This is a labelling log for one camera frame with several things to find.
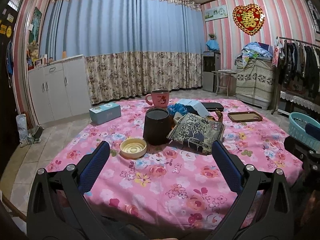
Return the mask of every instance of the clothes rack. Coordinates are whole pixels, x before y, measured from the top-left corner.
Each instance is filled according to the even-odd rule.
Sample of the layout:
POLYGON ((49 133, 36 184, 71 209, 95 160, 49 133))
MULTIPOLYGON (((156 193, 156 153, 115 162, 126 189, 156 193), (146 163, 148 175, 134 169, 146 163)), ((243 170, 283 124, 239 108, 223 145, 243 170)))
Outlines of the clothes rack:
MULTIPOLYGON (((279 45, 279 40, 289 40, 289 41, 296 41, 296 42, 300 42, 300 43, 303 43, 303 44, 308 44, 308 45, 310 45, 310 46, 313 46, 313 47, 316 47, 316 48, 320 48, 320 46, 318 46, 318 45, 316 45, 316 44, 313 44, 313 43, 310 43, 310 42, 306 42, 306 41, 300 41, 300 40, 296 40, 296 39, 292 39, 292 38, 286 38, 286 37, 279 37, 279 36, 277 36, 276 37, 276 42, 275 42, 275 45, 276 46, 278 46, 279 45)), ((281 98, 281 94, 282 95, 284 95, 284 97, 285 98, 287 98, 286 97, 286 91, 282 91, 281 90, 281 87, 282 87, 282 85, 279 85, 279 68, 276 68, 276 83, 275 83, 275 85, 276 85, 276 88, 275 88, 275 102, 274 102, 274 107, 273 107, 273 109, 271 110, 271 114, 273 114, 275 111, 279 111, 279 112, 281 112, 281 113, 284 113, 284 114, 287 114, 287 112, 284 112, 284 111, 280 111, 280 110, 278 110, 278 107, 279 107, 279 102, 280 102, 280 98, 281 98)), ((307 108, 309 108, 309 109, 311 109, 311 110, 313 110, 313 111, 316 111, 316 112, 320 112, 320 106, 318 106, 318 105, 316 105, 316 104, 314 104, 313 102, 310 102, 310 101, 308 101, 308 100, 306 100, 306 99, 303 99, 302 97, 299 97, 299 96, 293 96, 293 97, 296 97, 296 98, 300 98, 300 100, 294 100, 293 99, 293 101, 294 102, 297 102, 297 104, 300 104, 300 105, 302 105, 301 103, 299 103, 299 101, 304 101, 304 105, 308 105, 308 107, 307 108)))

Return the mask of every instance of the pink floral bedsheet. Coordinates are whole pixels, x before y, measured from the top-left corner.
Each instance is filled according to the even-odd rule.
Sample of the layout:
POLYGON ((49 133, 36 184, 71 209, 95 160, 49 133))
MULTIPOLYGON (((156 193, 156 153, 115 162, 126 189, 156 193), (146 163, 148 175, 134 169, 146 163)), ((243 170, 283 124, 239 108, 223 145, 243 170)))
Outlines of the pink floral bedsheet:
MULTIPOLYGON (((243 163, 260 171, 281 168, 290 184, 301 171, 301 161, 284 149, 288 136, 265 117, 262 122, 233 123, 228 112, 251 111, 238 100, 204 100, 224 106, 224 146, 243 163)), ((120 143, 128 137, 142 137, 145 112, 143 100, 120 101, 122 116, 99 126, 89 124, 47 166, 48 171, 63 170, 77 164, 102 141, 111 155, 92 190, 85 198, 97 206, 115 207, 151 224, 170 223, 180 229, 214 229, 236 198, 229 190, 211 155, 202 156, 183 147, 148 147, 139 160, 119 155, 120 143)), ((251 222, 252 209, 244 225, 251 222)))

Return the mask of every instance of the brown phone case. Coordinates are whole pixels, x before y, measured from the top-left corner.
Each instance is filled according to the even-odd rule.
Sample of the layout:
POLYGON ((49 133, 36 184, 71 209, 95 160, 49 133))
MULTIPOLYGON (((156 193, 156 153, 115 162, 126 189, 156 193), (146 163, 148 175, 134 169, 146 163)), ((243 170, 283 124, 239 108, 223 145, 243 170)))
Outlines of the brown phone case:
POLYGON ((261 122, 262 116, 256 112, 232 112, 228 113, 232 122, 261 122))

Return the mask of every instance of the teal laundry basket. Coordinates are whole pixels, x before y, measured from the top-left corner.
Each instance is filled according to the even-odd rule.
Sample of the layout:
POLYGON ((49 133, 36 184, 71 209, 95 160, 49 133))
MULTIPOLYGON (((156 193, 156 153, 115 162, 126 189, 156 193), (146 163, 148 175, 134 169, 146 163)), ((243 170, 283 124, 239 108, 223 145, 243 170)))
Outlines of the teal laundry basket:
POLYGON ((320 123, 318 123, 310 116, 297 112, 291 113, 289 115, 289 121, 289 135, 308 145, 315 151, 318 151, 320 147, 320 141, 308 135, 305 131, 305 127, 307 123, 311 123, 314 126, 320 128, 320 123))

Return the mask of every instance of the blue tissue box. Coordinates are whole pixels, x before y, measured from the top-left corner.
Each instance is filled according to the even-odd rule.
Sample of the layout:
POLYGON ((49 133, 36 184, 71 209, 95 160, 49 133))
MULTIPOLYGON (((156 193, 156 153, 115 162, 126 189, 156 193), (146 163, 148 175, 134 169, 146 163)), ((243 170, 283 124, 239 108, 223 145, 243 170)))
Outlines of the blue tissue box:
POLYGON ((107 103, 89 110, 91 120, 97 125, 108 122, 121 116, 121 108, 118 104, 107 103))

